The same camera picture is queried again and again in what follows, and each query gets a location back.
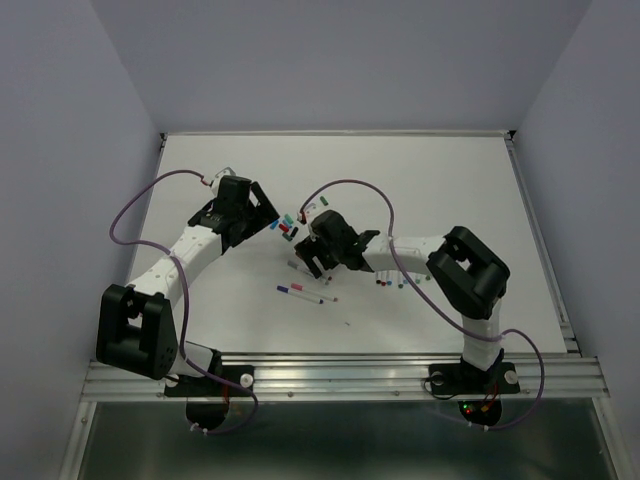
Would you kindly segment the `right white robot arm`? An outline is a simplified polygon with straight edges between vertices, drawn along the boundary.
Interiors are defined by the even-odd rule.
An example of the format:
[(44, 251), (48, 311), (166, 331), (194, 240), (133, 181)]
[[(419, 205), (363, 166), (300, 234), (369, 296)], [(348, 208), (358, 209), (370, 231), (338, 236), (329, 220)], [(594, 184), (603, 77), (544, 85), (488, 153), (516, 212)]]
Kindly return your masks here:
[(503, 354), (500, 302), (511, 272), (471, 230), (455, 226), (442, 238), (394, 237), (378, 230), (358, 233), (332, 209), (307, 210), (298, 219), (308, 235), (294, 246), (296, 256), (316, 278), (339, 265), (351, 271), (431, 278), (461, 315), (461, 381), (482, 390), (495, 380), (494, 365)]

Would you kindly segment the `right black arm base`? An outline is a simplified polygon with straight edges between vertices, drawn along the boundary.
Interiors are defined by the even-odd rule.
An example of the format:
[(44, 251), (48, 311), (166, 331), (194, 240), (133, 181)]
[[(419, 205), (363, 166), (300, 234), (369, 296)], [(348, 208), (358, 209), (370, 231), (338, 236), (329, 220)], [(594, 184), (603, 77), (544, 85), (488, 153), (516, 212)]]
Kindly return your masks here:
[(501, 362), (488, 371), (463, 361), (432, 364), (423, 388), (436, 400), (457, 400), (463, 419), (483, 427), (496, 427), (501, 419), (501, 395), (520, 392), (519, 377), (510, 362)]

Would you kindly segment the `grey capped marker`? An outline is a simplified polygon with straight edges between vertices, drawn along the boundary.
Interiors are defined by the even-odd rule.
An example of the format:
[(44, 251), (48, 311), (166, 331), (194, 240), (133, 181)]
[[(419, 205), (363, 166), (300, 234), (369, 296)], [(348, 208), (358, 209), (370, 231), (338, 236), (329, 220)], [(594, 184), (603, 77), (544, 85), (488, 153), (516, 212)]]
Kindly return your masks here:
[(314, 274), (307, 268), (302, 266), (301, 264), (292, 261), (292, 260), (288, 260), (287, 261), (287, 266), (298, 271), (301, 272), (302, 274), (310, 277), (311, 279), (315, 280), (315, 281), (319, 281), (321, 282), (323, 285), (328, 285), (330, 283), (330, 280), (324, 276), (319, 276), (319, 277), (315, 277)]

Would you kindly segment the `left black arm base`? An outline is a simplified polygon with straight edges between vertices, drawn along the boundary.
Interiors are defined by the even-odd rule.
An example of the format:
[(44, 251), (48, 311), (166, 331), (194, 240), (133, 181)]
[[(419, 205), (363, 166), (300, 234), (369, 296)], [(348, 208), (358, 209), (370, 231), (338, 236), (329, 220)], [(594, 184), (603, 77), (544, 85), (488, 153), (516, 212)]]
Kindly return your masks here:
[(240, 389), (208, 377), (176, 376), (166, 380), (164, 396), (185, 401), (189, 428), (204, 436), (235, 432), (252, 422), (257, 413), (252, 397), (255, 368), (252, 365), (224, 366), (222, 378)]

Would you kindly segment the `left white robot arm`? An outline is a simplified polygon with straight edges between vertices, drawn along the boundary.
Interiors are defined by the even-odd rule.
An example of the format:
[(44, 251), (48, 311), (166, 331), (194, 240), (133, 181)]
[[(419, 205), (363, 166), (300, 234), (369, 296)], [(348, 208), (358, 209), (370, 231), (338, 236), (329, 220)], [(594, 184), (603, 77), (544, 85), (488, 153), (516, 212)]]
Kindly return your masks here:
[(188, 322), (175, 321), (173, 309), (188, 308), (188, 290), (197, 277), (279, 214), (258, 182), (230, 169), (200, 180), (213, 197), (189, 219), (176, 243), (160, 246), (160, 259), (129, 284), (104, 291), (96, 358), (154, 380), (188, 376), (199, 393), (210, 394), (224, 380), (221, 355), (188, 342)]

